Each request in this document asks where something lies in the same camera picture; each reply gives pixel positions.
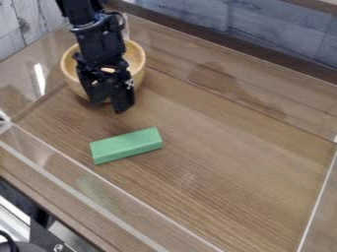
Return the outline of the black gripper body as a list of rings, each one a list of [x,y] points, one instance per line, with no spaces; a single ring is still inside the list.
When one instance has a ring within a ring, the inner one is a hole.
[[[124,18],[120,13],[71,13],[71,32],[79,51],[73,54],[76,75],[92,79],[131,80],[123,37]]]

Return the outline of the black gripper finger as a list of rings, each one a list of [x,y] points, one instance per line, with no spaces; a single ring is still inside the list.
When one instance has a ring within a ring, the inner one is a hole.
[[[112,101],[115,113],[124,113],[135,103],[132,80],[108,81],[108,94]]]
[[[84,92],[91,102],[95,104],[104,103],[108,99],[108,91],[105,83],[107,83],[105,78],[92,79],[91,77],[87,76],[80,77],[80,84],[84,89]]]

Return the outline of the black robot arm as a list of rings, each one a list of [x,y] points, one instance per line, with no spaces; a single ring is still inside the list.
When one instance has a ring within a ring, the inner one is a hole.
[[[135,103],[132,77],[124,59],[125,19],[120,12],[104,9],[105,0],[54,2],[79,45],[72,58],[84,92],[93,103],[103,103],[108,98],[115,113],[123,113]]]

